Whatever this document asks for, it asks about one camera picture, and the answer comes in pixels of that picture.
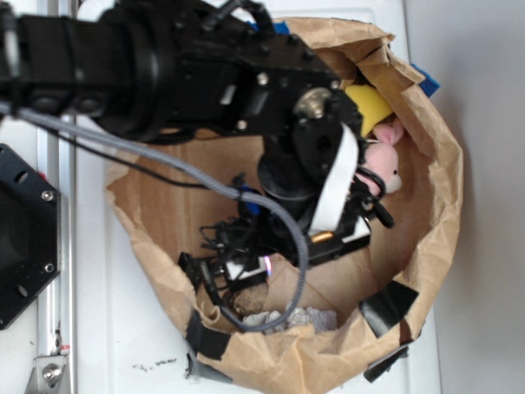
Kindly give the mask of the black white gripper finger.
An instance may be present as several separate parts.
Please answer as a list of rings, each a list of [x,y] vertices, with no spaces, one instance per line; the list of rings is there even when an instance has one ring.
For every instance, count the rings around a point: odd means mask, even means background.
[[[269,256],[237,254],[233,258],[209,258],[199,262],[209,291],[236,293],[267,282],[272,273]]]
[[[322,231],[310,236],[309,264],[317,266],[368,246],[371,230],[363,217],[339,225],[335,231]]]

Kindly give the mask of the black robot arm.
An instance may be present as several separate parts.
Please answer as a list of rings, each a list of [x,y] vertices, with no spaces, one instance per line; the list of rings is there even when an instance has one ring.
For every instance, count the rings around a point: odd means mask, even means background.
[[[1,5],[2,114],[42,126],[85,115],[120,143],[182,144],[203,128],[262,137],[261,190],[196,175],[239,210],[213,226],[214,257],[180,258],[212,293],[217,276],[231,291],[260,283],[271,254],[305,270],[366,246],[370,219],[392,226],[386,179],[365,161],[361,114],[339,84],[253,1],[120,1],[95,22]]]

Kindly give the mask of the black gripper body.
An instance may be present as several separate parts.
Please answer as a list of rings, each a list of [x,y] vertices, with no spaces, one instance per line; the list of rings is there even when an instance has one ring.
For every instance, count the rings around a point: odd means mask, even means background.
[[[349,189],[345,201],[342,218],[334,230],[344,222],[357,217],[363,217],[367,222],[378,218],[385,227],[394,225],[393,218],[381,205],[384,184],[375,174],[358,174]],[[199,232],[203,236],[201,246],[213,250],[218,258],[229,259],[237,254],[263,256],[280,254],[295,266],[299,257],[295,242],[288,227],[282,219],[266,207],[253,202],[239,200],[237,202],[238,217],[228,218],[211,226],[202,226]],[[308,227],[313,222],[314,203],[309,203],[297,219],[297,225],[302,230],[308,246],[310,235]]]

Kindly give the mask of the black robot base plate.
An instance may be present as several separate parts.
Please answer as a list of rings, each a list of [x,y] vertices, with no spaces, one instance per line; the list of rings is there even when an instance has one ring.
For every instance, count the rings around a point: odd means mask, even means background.
[[[1,329],[58,275],[60,194],[1,145]]]

